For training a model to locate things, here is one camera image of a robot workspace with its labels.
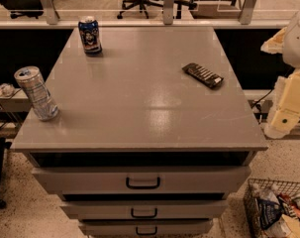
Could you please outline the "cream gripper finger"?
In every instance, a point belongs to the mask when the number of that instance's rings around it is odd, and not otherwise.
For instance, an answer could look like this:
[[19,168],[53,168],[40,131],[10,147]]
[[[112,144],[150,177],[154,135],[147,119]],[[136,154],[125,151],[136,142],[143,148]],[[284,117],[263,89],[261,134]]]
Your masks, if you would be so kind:
[[270,139],[281,139],[286,135],[285,132],[278,131],[272,125],[273,118],[277,114],[277,107],[278,107],[279,100],[285,88],[285,84],[286,84],[285,80],[286,80],[285,77],[278,76],[274,84],[272,106],[269,109],[267,119],[266,119],[266,125],[264,126],[263,129],[265,136]]
[[286,27],[279,30],[273,37],[265,41],[260,50],[268,54],[281,54],[283,52],[284,36]]

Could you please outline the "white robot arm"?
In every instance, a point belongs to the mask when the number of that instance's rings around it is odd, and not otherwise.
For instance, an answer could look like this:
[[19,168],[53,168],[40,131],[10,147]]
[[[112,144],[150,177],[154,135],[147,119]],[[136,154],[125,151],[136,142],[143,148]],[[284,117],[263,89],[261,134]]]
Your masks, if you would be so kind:
[[287,27],[278,31],[260,49],[269,54],[282,54],[283,61],[294,67],[289,76],[277,78],[273,104],[264,127],[267,137],[280,139],[300,121],[300,10]]

